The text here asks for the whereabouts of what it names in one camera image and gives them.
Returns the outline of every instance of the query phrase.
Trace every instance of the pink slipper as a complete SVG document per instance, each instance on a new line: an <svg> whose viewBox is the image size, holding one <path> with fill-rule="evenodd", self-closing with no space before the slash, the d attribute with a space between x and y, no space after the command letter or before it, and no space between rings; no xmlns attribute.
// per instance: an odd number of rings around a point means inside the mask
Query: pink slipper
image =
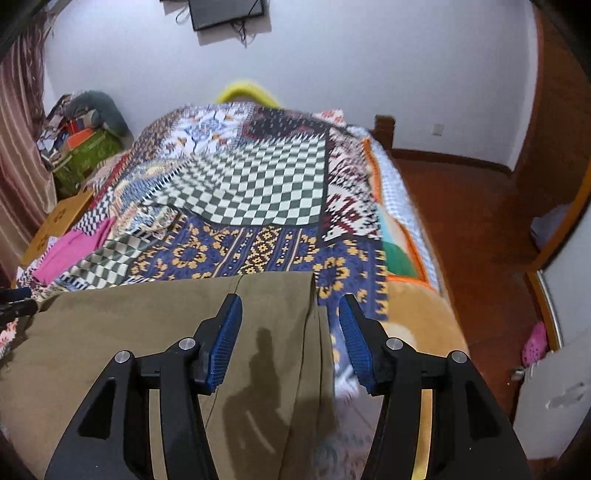
<svg viewBox="0 0 591 480"><path fill-rule="evenodd" d="M528 367L538 360L542 360L547 349L548 339L546 338L546 328L544 322L538 322L535 324L529 340L527 340L521 351L521 362L523 366Z"/></svg>

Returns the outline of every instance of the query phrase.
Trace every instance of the bed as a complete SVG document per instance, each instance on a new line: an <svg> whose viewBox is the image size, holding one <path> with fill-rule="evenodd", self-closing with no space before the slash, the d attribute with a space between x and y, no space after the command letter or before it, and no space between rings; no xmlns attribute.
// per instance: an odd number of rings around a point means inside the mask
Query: bed
<svg viewBox="0 0 591 480"><path fill-rule="evenodd" d="M94 199L72 230L93 236L108 221L98 248L51 282L35 277L41 259L17 284L42 303L68 291L152 281L312 272L329 321L337 426L315 446L310 476L359 478L381 399L368 396L353 373L339 299L353 293L368 317L418 350L466 351L436 256L377 140L391 145L393 127L382 118L372 136L338 110L177 109L89 183ZM0 334L2 355L21 331L14 322ZM428 457L429 394L423 399L416 478Z"/></svg>

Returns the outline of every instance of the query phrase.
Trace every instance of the cardboard box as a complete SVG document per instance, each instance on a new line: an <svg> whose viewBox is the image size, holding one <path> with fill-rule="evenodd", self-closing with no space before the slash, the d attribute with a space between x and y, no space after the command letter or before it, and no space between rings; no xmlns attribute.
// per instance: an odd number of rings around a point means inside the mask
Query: cardboard box
<svg viewBox="0 0 591 480"><path fill-rule="evenodd" d="M26 269L33 260L43 255L49 237L64 235L84 214L92 198L93 192L90 189L58 202L31 240L21 258L20 267Z"/></svg>

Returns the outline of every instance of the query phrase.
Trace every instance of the wooden bedpost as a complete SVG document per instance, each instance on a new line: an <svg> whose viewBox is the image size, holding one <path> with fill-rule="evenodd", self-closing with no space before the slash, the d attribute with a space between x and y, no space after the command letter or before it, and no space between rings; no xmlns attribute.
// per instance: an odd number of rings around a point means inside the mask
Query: wooden bedpost
<svg viewBox="0 0 591 480"><path fill-rule="evenodd" d="M390 152L394 143L396 119L391 115L376 115L374 125L371 134L384 147L386 152Z"/></svg>

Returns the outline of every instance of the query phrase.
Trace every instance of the metal screw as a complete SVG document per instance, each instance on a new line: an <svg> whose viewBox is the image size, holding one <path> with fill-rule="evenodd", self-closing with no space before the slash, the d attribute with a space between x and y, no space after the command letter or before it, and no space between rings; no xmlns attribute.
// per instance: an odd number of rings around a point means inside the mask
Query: metal screw
<svg viewBox="0 0 591 480"><path fill-rule="evenodd" d="M468 357L464 352L455 350L454 352L452 352L452 360L458 364L465 364L468 360Z"/></svg>
<svg viewBox="0 0 591 480"><path fill-rule="evenodd" d="M178 346L181 350L190 350L195 346L195 339L191 337L183 338L179 343Z"/></svg>
<svg viewBox="0 0 591 480"><path fill-rule="evenodd" d="M386 346L390 350L400 350L404 346L404 343L400 338L389 338L386 340Z"/></svg>
<svg viewBox="0 0 591 480"><path fill-rule="evenodd" d="M118 364L124 364L127 360L129 360L130 356L131 353L129 353L127 350L121 350L115 354L115 361Z"/></svg>

